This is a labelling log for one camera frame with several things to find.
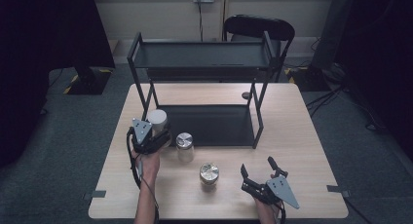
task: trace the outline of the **chair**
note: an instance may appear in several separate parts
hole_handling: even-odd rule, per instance
[[[280,55],[280,62],[277,67],[274,67],[271,78],[278,72],[275,82],[279,81],[282,66],[285,61],[286,53],[289,45],[295,36],[294,27],[282,19],[270,19],[257,16],[248,15],[234,15],[227,18],[224,22],[222,31],[222,40],[227,41],[227,34],[231,33],[231,41],[253,41],[257,38],[262,38],[264,31],[267,31],[273,46],[280,48],[281,41],[286,42],[282,54]]]

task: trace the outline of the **metal canister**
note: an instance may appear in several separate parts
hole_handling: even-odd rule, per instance
[[[189,163],[194,160],[194,144],[190,133],[184,132],[176,137],[176,149],[178,159],[181,162]]]
[[[215,185],[219,178],[219,169],[214,163],[203,164],[200,168],[200,178],[205,185]]]

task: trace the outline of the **wooden table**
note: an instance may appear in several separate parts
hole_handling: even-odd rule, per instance
[[[142,88],[147,92],[149,86]],[[163,104],[176,104],[178,99],[179,104],[243,104],[242,93],[249,88],[250,84],[157,84],[157,95]],[[194,138],[195,159],[189,164],[178,161],[173,147],[162,152],[156,181],[161,219],[257,219],[252,197],[241,190],[240,168],[245,164],[249,178],[263,183],[272,173],[269,156],[288,171],[287,180],[300,205],[299,209],[285,205],[287,218],[348,215],[341,194],[327,191],[327,185],[337,183],[297,87],[269,84],[261,111],[264,130],[257,149],[196,147]],[[106,195],[93,198],[91,218],[134,218],[139,190],[131,175],[126,135],[131,119],[141,114],[141,102],[132,85],[96,186]],[[199,179],[199,169],[207,162],[216,163],[220,171],[211,191],[203,189]]]

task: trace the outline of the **gray carpet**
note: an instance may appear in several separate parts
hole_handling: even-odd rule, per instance
[[[58,74],[59,70],[51,72],[51,82]],[[103,95],[62,94],[74,75],[74,69],[63,70],[49,89],[48,113],[41,117],[24,154],[0,169],[1,224],[132,223],[92,220],[89,201],[83,200],[98,181],[133,83],[131,72],[126,64],[118,64]],[[302,93],[307,103],[323,94]],[[350,93],[341,92],[318,110],[313,122],[340,188],[351,193],[351,204],[372,223],[412,223],[410,170],[397,156],[400,152],[391,135],[364,127],[366,116]],[[345,219],[287,223],[366,223],[351,207],[349,213]]]

